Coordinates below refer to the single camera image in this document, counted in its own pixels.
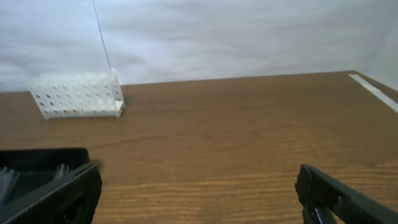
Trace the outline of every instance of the white tape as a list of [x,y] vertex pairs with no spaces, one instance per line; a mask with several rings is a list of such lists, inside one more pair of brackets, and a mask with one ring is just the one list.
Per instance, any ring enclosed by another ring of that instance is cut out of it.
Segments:
[[353,78],[355,81],[357,81],[359,84],[361,84],[363,87],[365,87],[367,90],[369,90],[373,95],[378,97],[381,101],[383,101],[386,105],[391,107],[394,111],[398,113],[398,104],[390,99],[388,96],[386,96],[382,91],[377,89],[376,87],[372,86],[370,83],[368,83],[366,80],[361,78],[359,75],[351,75],[348,74],[351,78]]

